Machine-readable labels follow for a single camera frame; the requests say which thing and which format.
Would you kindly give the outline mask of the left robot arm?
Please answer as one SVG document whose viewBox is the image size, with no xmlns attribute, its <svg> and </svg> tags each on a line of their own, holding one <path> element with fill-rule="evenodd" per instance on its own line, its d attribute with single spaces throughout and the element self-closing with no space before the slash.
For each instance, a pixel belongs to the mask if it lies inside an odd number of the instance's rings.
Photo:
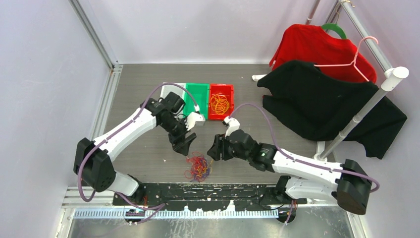
<svg viewBox="0 0 420 238">
<path fill-rule="evenodd" d="M 157 100 L 149 98 L 133 115 L 108 133 L 93 140 L 81 139 L 73 166 L 78 185 L 85 182 L 95 192 L 113 191 L 122 194 L 133 205 L 142 203 L 146 196 L 145 186 L 133 176 L 117 172 L 113 161 L 128 145 L 157 126 L 168 133 L 173 151 L 187 156 L 196 138 L 191 130 L 196 124 L 205 122 L 205 117 L 194 110 L 181 118 L 185 105 L 184 100 L 174 92 Z"/>
</svg>

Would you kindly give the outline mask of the red plastic bin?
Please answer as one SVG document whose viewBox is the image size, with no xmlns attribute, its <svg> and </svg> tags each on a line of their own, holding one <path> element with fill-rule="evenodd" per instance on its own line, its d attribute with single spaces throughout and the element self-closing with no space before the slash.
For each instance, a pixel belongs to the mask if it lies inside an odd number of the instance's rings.
<svg viewBox="0 0 420 238">
<path fill-rule="evenodd" d="M 230 84 L 210 84 L 208 119 L 223 120 L 234 109 L 234 88 Z"/>
</svg>

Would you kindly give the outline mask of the white plastic bin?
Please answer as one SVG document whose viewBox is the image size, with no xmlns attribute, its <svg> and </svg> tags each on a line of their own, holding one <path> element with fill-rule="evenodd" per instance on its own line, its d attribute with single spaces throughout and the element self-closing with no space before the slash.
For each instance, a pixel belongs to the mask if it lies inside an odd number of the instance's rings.
<svg viewBox="0 0 420 238">
<path fill-rule="evenodd" d="M 161 87 L 160 98 L 165 98 L 170 92 L 177 94 L 181 99 L 184 99 L 185 91 L 177 86 L 164 85 Z"/>
</svg>

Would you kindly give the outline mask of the green plastic bin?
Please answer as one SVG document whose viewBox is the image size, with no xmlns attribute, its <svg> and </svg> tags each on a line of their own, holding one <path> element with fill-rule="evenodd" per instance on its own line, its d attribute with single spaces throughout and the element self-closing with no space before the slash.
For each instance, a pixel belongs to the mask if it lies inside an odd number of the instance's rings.
<svg viewBox="0 0 420 238">
<path fill-rule="evenodd" d="M 203 83 L 187 83 L 186 90 L 192 94 L 196 100 L 198 106 L 200 107 L 200 113 L 204 116 L 205 120 L 208 119 L 208 106 L 209 106 L 209 92 L 210 85 Z M 195 111 L 194 102 L 191 97 L 185 93 L 184 95 L 185 107 L 183 109 L 184 115 L 189 115 L 191 112 Z"/>
</svg>

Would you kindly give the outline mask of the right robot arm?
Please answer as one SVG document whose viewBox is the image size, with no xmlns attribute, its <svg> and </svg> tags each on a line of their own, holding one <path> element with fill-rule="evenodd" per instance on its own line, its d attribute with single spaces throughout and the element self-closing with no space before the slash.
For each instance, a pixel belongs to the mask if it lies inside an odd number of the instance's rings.
<svg viewBox="0 0 420 238">
<path fill-rule="evenodd" d="M 275 197 L 283 204 L 303 198 L 335 201 L 348 212 L 364 215 L 373 191 L 373 179 L 354 160 L 316 161 L 259 143 L 241 129 L 215 135 L 207 154 L 216 161 L 238 158 L 259 171 L 279 173 Z"/>
</svg>

